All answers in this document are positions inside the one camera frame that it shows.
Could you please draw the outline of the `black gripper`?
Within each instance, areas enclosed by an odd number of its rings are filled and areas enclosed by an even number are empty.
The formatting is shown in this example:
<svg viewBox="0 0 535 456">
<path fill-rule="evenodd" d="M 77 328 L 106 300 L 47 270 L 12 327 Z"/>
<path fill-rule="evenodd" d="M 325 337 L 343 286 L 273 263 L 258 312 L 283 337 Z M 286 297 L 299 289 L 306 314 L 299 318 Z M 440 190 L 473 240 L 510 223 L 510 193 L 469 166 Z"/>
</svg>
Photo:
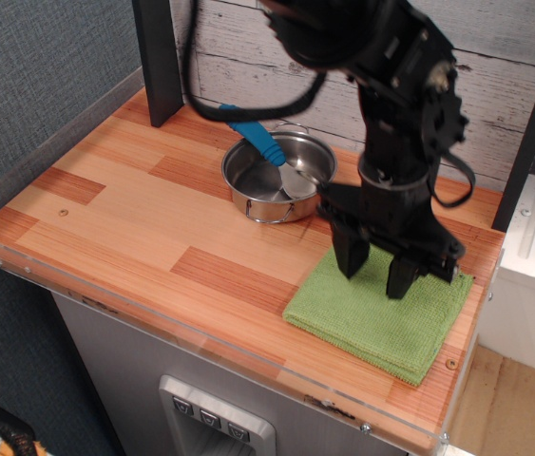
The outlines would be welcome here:
<svg viewBox="0 0 535 456">
<path fill-rule="evenodd" d="M 393 255 L 390 299 L 402 299 L 419 276 L 457 276 L 465 247 L 436 219 L 425 183 L 409 188 L 327 183 L 318 194 L 318 213 L 331 223 L 336 263 L 346 278 L 360 270 L 372 246 Z"/>
</svg>

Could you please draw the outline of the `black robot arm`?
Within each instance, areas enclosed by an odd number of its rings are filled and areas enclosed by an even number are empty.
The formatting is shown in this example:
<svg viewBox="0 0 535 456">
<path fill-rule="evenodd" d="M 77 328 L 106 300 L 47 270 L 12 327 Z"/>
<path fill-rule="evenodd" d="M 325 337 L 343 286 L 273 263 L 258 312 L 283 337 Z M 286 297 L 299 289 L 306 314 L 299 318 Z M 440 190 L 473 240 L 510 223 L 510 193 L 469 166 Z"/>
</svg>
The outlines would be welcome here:
<svg viewBox="0 0 535 456">
<path fill-rule="evenodd" d="M 468 121 L 448 38 L 406 1 L 269 1 L 266 9 L 293 60 L 341 71 L 358 87 L 367 131 L 360 183 L 318 188 L 339 270 L 354 276 L 375 246 L 392 254 L 390 298 L 420 276 L 452 281 L 465 249 L 433 214 L 435 183 L 441 162 L 469 168 L 450 152 Z"/>
</svg>

